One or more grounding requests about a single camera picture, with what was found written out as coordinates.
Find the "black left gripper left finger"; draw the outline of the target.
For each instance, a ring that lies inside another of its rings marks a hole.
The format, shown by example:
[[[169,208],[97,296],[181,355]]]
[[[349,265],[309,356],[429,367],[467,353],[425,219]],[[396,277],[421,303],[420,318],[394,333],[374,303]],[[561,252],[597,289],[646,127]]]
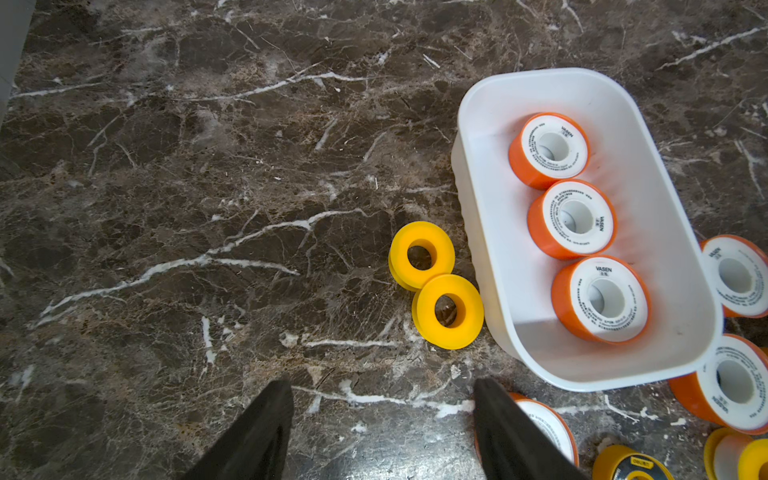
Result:
[[[280,479],[294,414],[291,385],[270,382],[185,479]]]

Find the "yellow black tape spool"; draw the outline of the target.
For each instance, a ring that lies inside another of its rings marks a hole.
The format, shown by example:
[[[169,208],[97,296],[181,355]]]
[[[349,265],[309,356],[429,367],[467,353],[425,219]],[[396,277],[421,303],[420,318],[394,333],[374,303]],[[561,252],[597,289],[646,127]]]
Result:
[[[657,459],[623,445],[606,447],[592,468],[593,480],[673,480]]]

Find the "white plastic storage box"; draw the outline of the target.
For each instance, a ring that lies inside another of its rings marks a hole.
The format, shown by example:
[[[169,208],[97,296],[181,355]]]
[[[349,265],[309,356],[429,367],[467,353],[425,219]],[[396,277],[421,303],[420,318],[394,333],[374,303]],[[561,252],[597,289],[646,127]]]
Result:
[[[609,254],[649,292],[649,325],[630,343],[580,339],[553,310],[551,287],[563,264],[532,241],[526,218],[538,193],[508,161],[522,126],[542,112],[568,116],[585,131],[583,178],[617,214]],[[459,105],[451,164],[487,327],[535,375],[565,390],[610,390],[693,373],[715,353],[721,304],[641,111],[619,83],[583,68],[487,77]]]

